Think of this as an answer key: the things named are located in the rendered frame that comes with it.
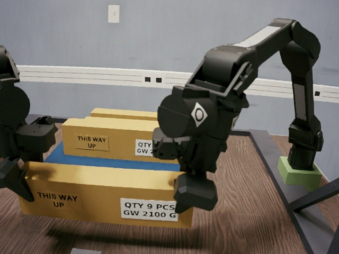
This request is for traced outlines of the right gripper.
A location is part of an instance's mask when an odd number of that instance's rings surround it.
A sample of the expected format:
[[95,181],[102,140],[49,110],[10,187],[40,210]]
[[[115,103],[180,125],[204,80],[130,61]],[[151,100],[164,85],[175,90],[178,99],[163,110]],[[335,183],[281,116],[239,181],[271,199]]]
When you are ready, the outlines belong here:
[[191,207],[206,211],[214,209],[218,202],[217,187],[213,180],[207,179],[206,172],[216,172],[216,161],[220,153],[225,153],[228,148],[227,139],[207,134],[195,135],[193,140],[196,142],[189,165],[181,163],[182,157],[177,158],[179,172],[186,173],[178,175],[174,180],[175,213],[181,214]]

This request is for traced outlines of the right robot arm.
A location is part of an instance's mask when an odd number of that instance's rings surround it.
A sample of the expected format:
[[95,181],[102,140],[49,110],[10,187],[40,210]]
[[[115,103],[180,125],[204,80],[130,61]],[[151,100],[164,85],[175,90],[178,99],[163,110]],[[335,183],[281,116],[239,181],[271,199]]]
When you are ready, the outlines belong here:
[[288,128],[293,145],[287,161],[293,170],[314,171],[316,152],[322,151],[324,143],[321,123],[314,115],[312,68],[320,42],[300,22],[283,18],[273,19],[242,42],[210,49],[185,84],[191,88],[173,86],[157,110],[153,157],[182,157],[181,163],[189,165],[195,135],[228,138],[241,110],[249,108],[243,91],[258,77],[259,66],[278,51],[291,73],[295,108]]

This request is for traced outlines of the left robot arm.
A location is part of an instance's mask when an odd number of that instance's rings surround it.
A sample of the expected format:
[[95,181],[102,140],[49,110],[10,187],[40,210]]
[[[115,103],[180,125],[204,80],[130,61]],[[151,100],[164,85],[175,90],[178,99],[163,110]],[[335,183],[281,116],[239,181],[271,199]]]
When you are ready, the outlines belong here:
[[[56,144],[58,128],[48,115],[41,117],[38,123],[26,123],[30,100],[24,90],[14,86],[14,83],[20,82],[19,76],[10,53],[0,45],[0,123],[11,125],[8,134],[15,156],[21,155],[23,150],[46,153]],[[16,129],[15,125],[18,124],[20,127]]]

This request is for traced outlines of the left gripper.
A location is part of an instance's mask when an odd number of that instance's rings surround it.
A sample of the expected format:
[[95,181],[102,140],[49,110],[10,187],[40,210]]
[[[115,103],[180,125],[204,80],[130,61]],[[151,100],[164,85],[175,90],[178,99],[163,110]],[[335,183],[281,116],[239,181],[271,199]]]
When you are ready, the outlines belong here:
[[4,159],[0,162],[0,189],[8,188],[28,202],[34,202],[32,192],[25,180],[27,169],[21,170],[18,161],[22,159],[24,163],[43,162],[43,154],[23,150],[21,155],[15,156],[10,145],[9,127],[11,125],[0,124],[0,158]]

